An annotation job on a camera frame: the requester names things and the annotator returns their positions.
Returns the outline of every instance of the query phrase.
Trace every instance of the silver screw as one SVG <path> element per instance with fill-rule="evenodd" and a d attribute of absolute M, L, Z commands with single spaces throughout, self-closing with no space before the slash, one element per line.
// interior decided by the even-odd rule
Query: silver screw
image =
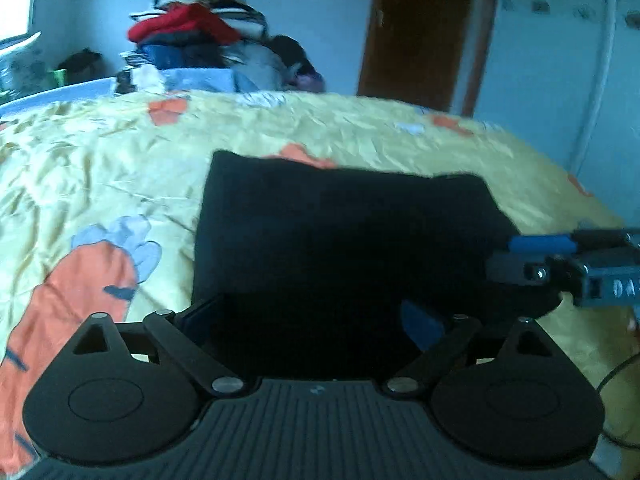
<path fill-rule="evenodd" d="M 213 390 L 219 394 L 236 394 L 244 388 L 244 382 L 239 377 L 220 377 L 211 383 Z"/>
<path fill-rule="evenodd" d="M 420 384 L 411 377 L 393 377 L 386 382 L 386 387 L 395 394 L 410 394 L 420 388 Z"/>

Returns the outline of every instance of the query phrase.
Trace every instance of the yellow bedspread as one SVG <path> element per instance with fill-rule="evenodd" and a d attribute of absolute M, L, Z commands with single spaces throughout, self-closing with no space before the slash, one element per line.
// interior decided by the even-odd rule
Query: yellow bedspread
<path fill-rule="evenodd" d="M 172 102 L 164 106 L 159 99 Z M 139 93 L 49 105 L 0 128 L 0 357 L 33 289 L 70 253 L 72 238 L 94 224 L 143 216 L 151 227 L 146 240 L 161 247 L 127 320 L 187 308 L 202 189 L 218 149 L 264 156 L 296 142 L 340 166 L 477 173 L 524 234 L 567 232 L 580 221 L 621 225 L 565 171 L 510 133 L 398 102 L 305 93 Z M 540 323 L 597 384 L 635 350 L 626 332 L 629 315 L 622 308 L 577 310 L 564 298 Z M 615 414 L 628 407 L 610 424 L 636 441 L 639 392 L 635 371 L 606 397 Z M 624 453 L 620 478 L 638 470 L 640 454 Z"/>

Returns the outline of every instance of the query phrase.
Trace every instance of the patterned pillow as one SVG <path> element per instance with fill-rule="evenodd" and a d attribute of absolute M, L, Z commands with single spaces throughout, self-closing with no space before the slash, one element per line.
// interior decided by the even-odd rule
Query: patterned pillow
<path fill-rule="evenodd" d="M 11 100 L 56 87 L 37 45 L 39 37 L 38 32 L 27 40 L 0 50 L 0 87 L 9 91 Z"/>

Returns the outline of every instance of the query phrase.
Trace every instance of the green object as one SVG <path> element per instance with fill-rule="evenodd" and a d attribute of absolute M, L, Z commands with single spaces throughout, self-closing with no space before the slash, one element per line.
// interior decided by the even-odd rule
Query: green object
<path fill-rule="evenodd" d="M 58 88 L 62 86 L 66 86 L 66 68 L 62 68 L 60 70 L 54 70 L 52 74 L 53 74 L 53 79 L 56 80 L 56 84 L 58 85 Z"/>

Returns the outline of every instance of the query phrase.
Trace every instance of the stack of clothes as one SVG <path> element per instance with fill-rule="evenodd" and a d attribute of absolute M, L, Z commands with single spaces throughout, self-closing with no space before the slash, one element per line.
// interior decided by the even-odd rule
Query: stack of clothes
<path fill-rule="evenodd" d="M 264 15 L 245 0 L 153 0 L 130 17 L 129 41 L 159 70 L 231 68 L 257 90 L 324 91 L 300 44 L 270 38 Z"/>

